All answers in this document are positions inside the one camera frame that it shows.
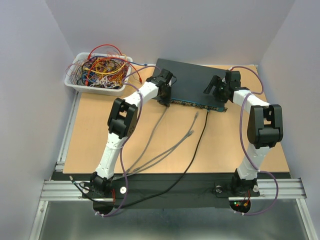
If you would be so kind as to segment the teal network switch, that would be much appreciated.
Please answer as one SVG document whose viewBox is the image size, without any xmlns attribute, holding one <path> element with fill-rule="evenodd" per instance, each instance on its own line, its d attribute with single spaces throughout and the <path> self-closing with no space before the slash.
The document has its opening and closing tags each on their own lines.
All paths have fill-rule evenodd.
<svg viewBox="0 0 320 240">
<path fill-rule="evenodd" d="M 213 76 L 218 76 L 221 79 L 225 76 L 224 69 L 162 58 L 157 60 L 156 66 L 170 71 L 175 76 L 171 87 L 171 104 L 217 112 L 227 111 L 225 103 L 218 101 L 211 91 L 204 93 Z"/>
</svg>

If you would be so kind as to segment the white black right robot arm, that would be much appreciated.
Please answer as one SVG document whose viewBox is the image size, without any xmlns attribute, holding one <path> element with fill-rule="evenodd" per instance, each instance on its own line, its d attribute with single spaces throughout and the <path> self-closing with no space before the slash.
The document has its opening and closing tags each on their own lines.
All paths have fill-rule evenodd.
<svg viewBox="0 0 320 240">
<path fill-rule="evenodd" d="M 282 107 L 269 104 L 241 86 L 241 74 L 233 67 L 225 72 L 224 78 L 214 75 L 204 90 L 212 93 L 220 102 L 230 101 L 241 107 L 240 112 L 249 114 L 247 124 L 248 147 L 243 147 L 244 158 L 235 170 L 229 183 L 216 186 L 216 191 L 223 196 L 239 196 L 252 191 L 257 184 L 258 173 L 271 148 L 283 139 Z"/>
</svg>

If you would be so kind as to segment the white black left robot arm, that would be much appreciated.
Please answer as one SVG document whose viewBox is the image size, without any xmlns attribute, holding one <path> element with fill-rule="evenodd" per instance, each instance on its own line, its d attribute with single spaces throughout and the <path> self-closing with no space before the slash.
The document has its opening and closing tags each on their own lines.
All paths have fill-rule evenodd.
<svg viewBox="0 0 320 240">
<path fill-rule="evenodd" d="M 90 177 L 91 187 L 100 197 L 106 197 L 111 193 L 116 161 L 124 143 L 136 129 L 143 105 L 151 99 L 156 99 L 160 105 L 170 106 L 173 77 L 173 73 L 162 69 L 159 75 L 147 78 L 131 95 L 114 100 L 107 120 L 107 143 L 101 160 Z"/>
</svg>

